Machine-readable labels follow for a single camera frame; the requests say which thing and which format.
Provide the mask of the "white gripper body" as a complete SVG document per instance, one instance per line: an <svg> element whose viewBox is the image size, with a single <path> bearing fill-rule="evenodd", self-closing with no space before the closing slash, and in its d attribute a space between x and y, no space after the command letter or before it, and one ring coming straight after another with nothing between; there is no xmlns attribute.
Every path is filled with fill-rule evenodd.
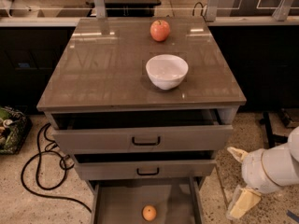
<svg viewBox="0 0 299 224"><path fill-rule="evenodd" d="M281 187L273 182L266 174L263 163L264 149L258 149L250 152L242 162L242 178L251 189L268 194L281 190Z"/></svg>

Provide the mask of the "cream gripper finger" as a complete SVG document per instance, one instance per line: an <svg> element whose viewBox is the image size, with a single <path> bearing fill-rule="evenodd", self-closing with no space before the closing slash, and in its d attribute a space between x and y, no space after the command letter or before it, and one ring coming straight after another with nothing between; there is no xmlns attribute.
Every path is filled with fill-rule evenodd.
<svg viewBox="0 0 299 224"><path fill-rule="evenodd" d="M248 156L247 151L236 147L228 147L227 151L240 163Z"/></svg>
<svg viewBox="0 0 299 224"><path fill-rule="evenodd" d="M249 187L237 186L228 205L226 217L230 220L242 218L251 208L260 202L262 194Z"/></svg>

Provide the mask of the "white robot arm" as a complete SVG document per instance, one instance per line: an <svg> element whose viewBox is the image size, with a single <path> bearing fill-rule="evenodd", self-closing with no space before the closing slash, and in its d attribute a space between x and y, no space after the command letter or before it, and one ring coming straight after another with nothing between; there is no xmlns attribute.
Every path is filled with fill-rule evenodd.
<svg viewBox="0 0 299 224"><path fill-rule="evenodd" d="M292 130L287 142L269 149L247 152L228 147L227 150L241 163L245 187L237 186L229 203L228 219L240 219L259 203L263 194L299 184L299 127Z"/></svg>

